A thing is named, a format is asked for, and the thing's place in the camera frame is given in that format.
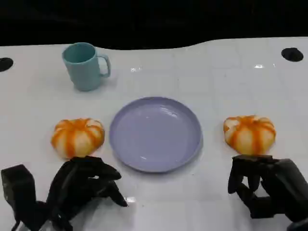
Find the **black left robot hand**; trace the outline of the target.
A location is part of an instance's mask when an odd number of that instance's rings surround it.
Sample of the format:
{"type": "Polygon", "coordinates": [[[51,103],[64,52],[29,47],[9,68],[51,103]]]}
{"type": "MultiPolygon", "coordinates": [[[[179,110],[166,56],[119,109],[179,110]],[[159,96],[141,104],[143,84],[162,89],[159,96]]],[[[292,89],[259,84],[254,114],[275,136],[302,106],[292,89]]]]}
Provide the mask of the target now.
{"type": "Polygon", "coordinates": [[[46,206],[49,220],[57,231],[72,231],[70,220],[97,198],[111,198],[121,206],[128,204],[116,180],[121,174],[101,158],[74,157],[66,161],[51,182],[46,206]]]}

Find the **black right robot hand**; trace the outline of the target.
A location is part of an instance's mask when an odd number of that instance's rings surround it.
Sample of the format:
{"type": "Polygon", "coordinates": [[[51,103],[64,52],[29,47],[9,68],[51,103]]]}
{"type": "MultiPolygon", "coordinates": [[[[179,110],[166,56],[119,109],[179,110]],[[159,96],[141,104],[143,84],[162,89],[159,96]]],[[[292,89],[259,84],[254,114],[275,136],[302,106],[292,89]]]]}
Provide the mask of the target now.
{"type": "Polygon", "coordinates": [[[292,222],[300,222],[308,217],[308,183],[291,159],[233,157],[228,193],[238,194],[251,218],[284,214],[292,222]]]}

